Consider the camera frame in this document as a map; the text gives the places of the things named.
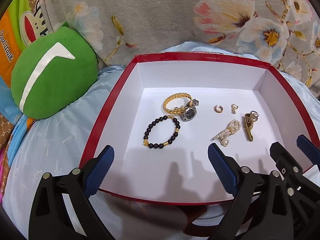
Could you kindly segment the gold wrist watch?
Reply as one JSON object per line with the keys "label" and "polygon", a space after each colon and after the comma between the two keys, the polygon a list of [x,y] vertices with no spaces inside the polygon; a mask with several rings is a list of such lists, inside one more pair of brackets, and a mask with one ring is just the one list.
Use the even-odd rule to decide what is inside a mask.
{"label": "gold wrist watch", "polygon": [[252,129],[255,122],[250,118],[250,113],[244,115],[244,128],[247,134],[247,139],[253,141]]}

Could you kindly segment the gold clasp earring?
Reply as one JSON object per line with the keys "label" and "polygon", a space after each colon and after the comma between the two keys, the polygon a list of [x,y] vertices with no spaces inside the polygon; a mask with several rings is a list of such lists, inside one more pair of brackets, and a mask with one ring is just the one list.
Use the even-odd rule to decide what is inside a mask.
{"label": "gold clasp earring", "polygon": [[233,104],[231,105],[231,109],[232,109],[232,113],[235,114],[236,111],[239,109],[239,106],[233,103]]}

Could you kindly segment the gold hoop earring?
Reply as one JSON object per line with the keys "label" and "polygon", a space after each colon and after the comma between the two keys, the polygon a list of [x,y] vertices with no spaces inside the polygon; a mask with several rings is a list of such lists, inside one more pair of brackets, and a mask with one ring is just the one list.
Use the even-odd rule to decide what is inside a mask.
{"label": "gold hoop earring", "polygon": [[215,111],[216,113],[222,113],[222,112],[223,112],[223,107],[222,107],[222,106],[215,105],[215,106],[214,106],[214,111]]}

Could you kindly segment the silver wrist watch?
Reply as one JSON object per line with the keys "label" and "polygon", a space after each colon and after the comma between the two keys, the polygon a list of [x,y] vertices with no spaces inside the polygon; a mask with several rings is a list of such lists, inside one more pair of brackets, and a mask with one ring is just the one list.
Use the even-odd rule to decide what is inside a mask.
{"label": "silver wrist watch", "polygon": [[199,101],[196,99],[191,100],[191,102],[189,102],[188,104],[186,104],[183,107],[183,112],[180,115],[180,119],[183,122],[188,122],[193,120],[193,118],[195,118],[196,114],[197,114],[197,109],[196,107],[199,105]]}

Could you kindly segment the gold chain bangle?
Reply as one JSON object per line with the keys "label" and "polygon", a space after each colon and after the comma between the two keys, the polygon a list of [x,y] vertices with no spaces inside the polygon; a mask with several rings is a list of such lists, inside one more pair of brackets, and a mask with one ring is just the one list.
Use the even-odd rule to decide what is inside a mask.
{"label": "gold chain bangle", "polygon": [[172,94],[164,100],[163,111],[169,115],[181,115],[192,106],[192,100],[193,98],[188,93]]}

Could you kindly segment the gold crystal earring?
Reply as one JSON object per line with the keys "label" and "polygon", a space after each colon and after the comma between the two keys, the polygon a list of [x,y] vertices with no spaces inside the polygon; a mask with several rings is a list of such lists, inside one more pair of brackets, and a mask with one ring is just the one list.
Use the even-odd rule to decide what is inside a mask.
{"label": "gold crystal earring", "polygon": [[259,118],[259,114],[256,111],[251,111],[250,118],[253,120],[253,122],[256,122]]}

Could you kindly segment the red jewelry box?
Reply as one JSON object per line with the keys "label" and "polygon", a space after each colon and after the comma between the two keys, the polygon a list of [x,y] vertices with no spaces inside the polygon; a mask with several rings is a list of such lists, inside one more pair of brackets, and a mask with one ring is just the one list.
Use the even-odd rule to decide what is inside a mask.
{"label": "red jewelry box", "polygon": [[[199,101],[195,118],[180,123],[171,145],[161,150],[147,148],[143,145],[147,126],[164,115],[164,100],[179,92]],[[233,103],[239,106],[235,114]],[[216,113],[215,105],[222,106],[223,112]],[[214,218],[232,196],[209,162],[208,146],[231,120],[242,120],[251,111],[259,114],[253,141],[241,129],[222,148],[225,155],[254,172],[269,173],[276,168],[269,149],[279,142],[304,171],[311,168],[296,139],[303,134],[319,145],[315,123],[291,85],[270,64],[213,53],[138,55],[107,97],[80,165],[110,145],[114,161],[98,192],[179,210],[180,205],[204,206],[209,208],[206,216]]]}

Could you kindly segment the light blue palm bedsheet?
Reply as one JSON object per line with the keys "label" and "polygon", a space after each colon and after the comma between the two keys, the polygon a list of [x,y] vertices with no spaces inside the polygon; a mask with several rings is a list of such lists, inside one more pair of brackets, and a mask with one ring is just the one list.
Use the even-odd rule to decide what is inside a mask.
{"label": "light blue palm bedsheet", "polygon": [[[22,140],[7,180],[3,209],[24,237],[41,176],[65,175],[78,165],[98,113],[123,70],[122,65],[104,69],[82,99],[36,122]],[[116,239],[187,238],[182,231],[186,218],[176,207],[132,202],[103,192],[90,201]]]}

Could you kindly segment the grey floral blanket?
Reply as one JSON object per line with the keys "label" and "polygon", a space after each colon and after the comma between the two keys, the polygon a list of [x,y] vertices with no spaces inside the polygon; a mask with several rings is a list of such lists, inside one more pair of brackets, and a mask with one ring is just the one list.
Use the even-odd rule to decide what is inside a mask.
{"label": "grey floral blanket", "polygon": [[49,31],[76,29],[106,64],[185,41],[250,54],[319,95],[319,16],[308,0],[40,0]]}

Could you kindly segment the green round cushion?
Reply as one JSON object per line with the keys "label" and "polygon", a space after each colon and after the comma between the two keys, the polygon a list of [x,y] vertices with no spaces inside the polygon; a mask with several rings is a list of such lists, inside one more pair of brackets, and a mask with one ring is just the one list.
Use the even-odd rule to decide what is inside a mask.
{"label": "green round cushion", "polygon": [[97,65],[90,44],[64,23],[21,53],[11,75],[13,100],[30,118],[51,117],[97,81]]}

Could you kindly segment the colourful cartoon bedspread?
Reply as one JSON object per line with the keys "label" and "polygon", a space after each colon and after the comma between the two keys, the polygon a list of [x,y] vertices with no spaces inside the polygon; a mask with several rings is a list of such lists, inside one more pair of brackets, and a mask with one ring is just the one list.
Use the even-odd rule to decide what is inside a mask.
{"label": "colourful cartoon bedspread", "polygon": [[18,148],[35,123],[14,103],[11,76],[21,53],[49,31],[42,0],[12,0],[1,16],[1,195]]}

